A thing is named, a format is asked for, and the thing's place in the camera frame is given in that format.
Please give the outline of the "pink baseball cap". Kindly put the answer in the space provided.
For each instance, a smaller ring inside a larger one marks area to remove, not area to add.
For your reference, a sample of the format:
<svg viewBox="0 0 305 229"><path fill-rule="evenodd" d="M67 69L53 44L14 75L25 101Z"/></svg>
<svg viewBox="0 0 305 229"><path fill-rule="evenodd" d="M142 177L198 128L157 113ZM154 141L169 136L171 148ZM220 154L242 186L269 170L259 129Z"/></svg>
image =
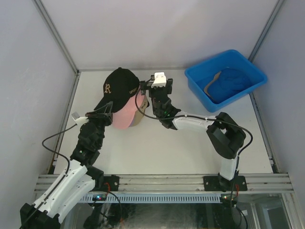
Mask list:
<svg viewBox="0 0 305 229"><path fill-rule="evenodd" d="M141 121L141 114L135 105L135 96L131 97L126 105L113 114L112 126L117 129L134 127Z"/></svg>

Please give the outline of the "black baseball cap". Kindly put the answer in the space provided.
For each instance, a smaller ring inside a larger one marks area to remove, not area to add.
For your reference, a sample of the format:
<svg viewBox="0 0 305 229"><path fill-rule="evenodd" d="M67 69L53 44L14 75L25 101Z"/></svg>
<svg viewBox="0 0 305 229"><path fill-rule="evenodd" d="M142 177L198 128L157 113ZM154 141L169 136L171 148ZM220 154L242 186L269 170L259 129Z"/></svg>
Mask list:
<svg viewBox="0 0 305 229"><path fill-rule="evenodd" d="M132 71L117 68L106 78L103 84L103 98L94 110L101 109L107 103L112 102L112 113L120 111L136 94L139 86L140 81Z"/></svg>

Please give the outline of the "tan baseball cap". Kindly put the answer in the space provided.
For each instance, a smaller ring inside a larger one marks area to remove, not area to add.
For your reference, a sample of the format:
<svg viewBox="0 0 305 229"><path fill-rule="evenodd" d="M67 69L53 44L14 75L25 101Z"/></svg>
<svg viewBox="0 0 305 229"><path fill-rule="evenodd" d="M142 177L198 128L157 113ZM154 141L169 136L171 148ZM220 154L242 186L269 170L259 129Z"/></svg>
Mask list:
<svg viewBox="0 0 305 229"><path fill-rule="evenodd" d="M150 106L149 101L147 99L147 96L145 95L141 105L138 105L139 110L135 112L130 127L137 126L141 122L142 118L144 117L143 114L145 113L146 108L148 108L149 106Z"/></svg>

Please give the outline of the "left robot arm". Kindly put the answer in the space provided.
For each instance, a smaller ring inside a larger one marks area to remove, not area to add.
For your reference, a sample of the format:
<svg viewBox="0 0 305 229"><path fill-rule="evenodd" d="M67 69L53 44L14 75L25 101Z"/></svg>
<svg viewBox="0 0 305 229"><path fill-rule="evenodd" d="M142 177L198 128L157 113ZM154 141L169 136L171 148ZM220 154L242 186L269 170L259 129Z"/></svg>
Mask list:
<svg viewBox="0 0 305 229"><path fill-rule="evenodd" d="M104 173L94 167L105 138L107 126L112 124L112 102L80 117L73 113L80 126L77 145L67 167L33 204L20 209L22 229L59 229L69 212L85 194L101 190Z"/></svg>

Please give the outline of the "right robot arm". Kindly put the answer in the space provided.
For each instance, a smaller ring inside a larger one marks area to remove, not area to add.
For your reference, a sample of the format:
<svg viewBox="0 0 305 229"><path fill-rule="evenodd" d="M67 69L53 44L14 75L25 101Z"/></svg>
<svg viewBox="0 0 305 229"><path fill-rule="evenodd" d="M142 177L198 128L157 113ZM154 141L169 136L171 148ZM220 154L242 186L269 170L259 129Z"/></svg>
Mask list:
<svg viewBox="0 0 305 229"><path fill-rule="evenodd" d="M246 138L245 129L224 112L217 116L196 116L183 112L174 107L168 97L172 93L173 80L166 79L161 86L156 86L155 82L153 77L148 81L141 81L140 89L136 93L145 95L148 92L151 99L153 116L144 116L158 120L167 129L205 132L222 159L218 173L219 185L224 190L232 189L236 184L238 153Z"/></svg>

